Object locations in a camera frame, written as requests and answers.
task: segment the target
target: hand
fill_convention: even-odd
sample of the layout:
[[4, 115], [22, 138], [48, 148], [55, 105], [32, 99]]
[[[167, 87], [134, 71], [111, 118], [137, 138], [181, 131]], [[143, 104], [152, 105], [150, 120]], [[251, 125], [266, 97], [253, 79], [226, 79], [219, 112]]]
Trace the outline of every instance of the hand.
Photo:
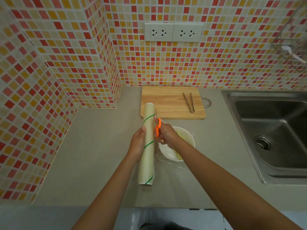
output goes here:
[[[159, 124], [159, 120], [156, 116], [154, 117], [154, 121], [156, 124]], [[157, 138], [156, 129], [154, 130], [154, 136]], [[171, 149], [175, 149], [176, 141], [179, 138], [181, 139], [181, 137], [170, 124], [161, 122], [161, 127], [159, 128], [159, 137], [157, 139], [159, 143], [167, 144]]]
[[145, 136], [145, 127], [141, 127], [133, 134], [126, 157], [133, 159], [135, 162], [140, 160], [145, 146]]

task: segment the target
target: mosaic tile wall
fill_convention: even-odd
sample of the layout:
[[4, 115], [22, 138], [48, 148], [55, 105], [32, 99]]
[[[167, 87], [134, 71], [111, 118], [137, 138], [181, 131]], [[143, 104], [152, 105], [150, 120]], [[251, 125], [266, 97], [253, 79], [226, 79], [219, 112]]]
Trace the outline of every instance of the mosaic tile wall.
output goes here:
[[102, 0], [4, 2], [78, 107], [116, 107], [121, 82]]
[[0, 0], [0, 203], [31, 203], [77, 106]]
[[[282, 64], [270, 49], [301, 0], [103, 2], [123, 85], [307, 87], [306, 72]], [[197, 43], [145, 42], [145, 21], [203, 22], [204, 31]], [[304, 10], [295, 19], [293, 32], [304, 32], [305, 22]]]

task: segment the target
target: person's left hand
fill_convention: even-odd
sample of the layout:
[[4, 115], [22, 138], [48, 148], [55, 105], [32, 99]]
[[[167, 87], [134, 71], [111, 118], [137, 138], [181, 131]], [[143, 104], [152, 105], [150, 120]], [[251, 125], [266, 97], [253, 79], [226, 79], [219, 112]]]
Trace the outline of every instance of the person's left hand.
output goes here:
[[141, 127], [137, 130], [131, 139], [127, 157], [133, 159], [135, 162], [139, 161], [145, 146], [146, 128]]

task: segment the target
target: metal tongs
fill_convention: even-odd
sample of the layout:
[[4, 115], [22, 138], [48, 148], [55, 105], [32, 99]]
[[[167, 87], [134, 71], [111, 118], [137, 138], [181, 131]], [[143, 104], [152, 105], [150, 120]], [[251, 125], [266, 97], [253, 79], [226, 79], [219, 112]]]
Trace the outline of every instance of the metal tongs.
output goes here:
[[190, 113], [191, 113], [191, 114], [194, 114], [195, 110], [194, 110], [194, 105], [193, 105], [192, 93], [190, 93], [190, 96], [191, 96], [191, 102], [192, 102], [192, 108], [193, 108], [193, 110], [191, 109], [190, 104], [189, 104], [189, 102], [188, 102], [188, 100], [187, 100], [187, 98], [186, 98], [186, 96], [185, 96], [185, 93], [183, 92], [183, 97], [185, 98], [185, 102], [186, 102], [187, 105], [188, 105], [188, 108], [189, 108], [189, 110], [190, 110]]

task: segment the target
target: orange scissors handle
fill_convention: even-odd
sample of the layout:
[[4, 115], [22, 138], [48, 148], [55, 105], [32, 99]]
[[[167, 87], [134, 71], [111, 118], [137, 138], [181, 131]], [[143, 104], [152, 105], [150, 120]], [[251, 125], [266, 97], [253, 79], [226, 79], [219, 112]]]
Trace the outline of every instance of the orange scissors handle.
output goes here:
[[157, 138], [159, 137], [159, 128], [161, 127], [161, 119], [158, 118], [159, 124], [156, 125], [156, 133], [157, 133]]

